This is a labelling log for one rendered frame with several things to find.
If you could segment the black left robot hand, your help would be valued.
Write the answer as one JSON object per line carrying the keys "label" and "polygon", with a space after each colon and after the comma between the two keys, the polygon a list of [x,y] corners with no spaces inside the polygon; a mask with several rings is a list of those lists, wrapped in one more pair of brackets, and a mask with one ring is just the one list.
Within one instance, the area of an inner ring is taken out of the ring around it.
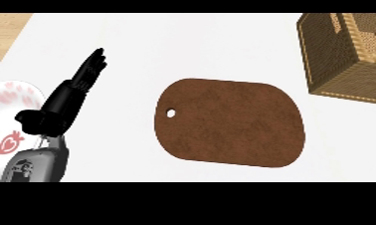
{"label": "black left robot hand", "polygon": [[52,137],[64,135],[77,118],[88,93],[108,64],[99,48],[83,63],[71,80],[65,80],[39,110],[23,110],[15,119],[23,131]]}

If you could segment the brown wooden cutting board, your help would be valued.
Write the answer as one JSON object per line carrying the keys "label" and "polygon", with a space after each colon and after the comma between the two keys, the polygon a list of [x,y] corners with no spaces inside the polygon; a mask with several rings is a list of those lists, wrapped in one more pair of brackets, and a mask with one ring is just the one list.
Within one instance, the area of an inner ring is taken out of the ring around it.
{"label": "brown wooden cutting board", "polygon": [[259,83],[183,79],[166,89],[155,131],[178,158],[284,167],[306,141],[297,104],[282,89]]}

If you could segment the brown wicker basket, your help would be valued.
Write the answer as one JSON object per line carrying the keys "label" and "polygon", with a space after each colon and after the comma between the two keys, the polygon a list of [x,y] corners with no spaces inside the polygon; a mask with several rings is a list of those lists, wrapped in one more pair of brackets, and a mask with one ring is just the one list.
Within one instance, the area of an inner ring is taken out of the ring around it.
{"label": "brown wicker basket", "polygon": [[376,104],[376,13],[304,13],[297,30],[309,92]]}

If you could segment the white plate with pink prints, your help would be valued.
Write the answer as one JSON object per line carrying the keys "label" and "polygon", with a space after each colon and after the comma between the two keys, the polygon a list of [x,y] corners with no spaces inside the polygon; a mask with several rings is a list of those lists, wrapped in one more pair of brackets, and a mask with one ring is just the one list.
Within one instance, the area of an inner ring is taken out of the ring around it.
{"label": "white plate with pink prints", "polygon": [[0,82],[0,173],[14,155],[37,144],[39,135],[23,131],[15,119],[23,110],[37,110],[45,103],[39,88],[23,81]]}

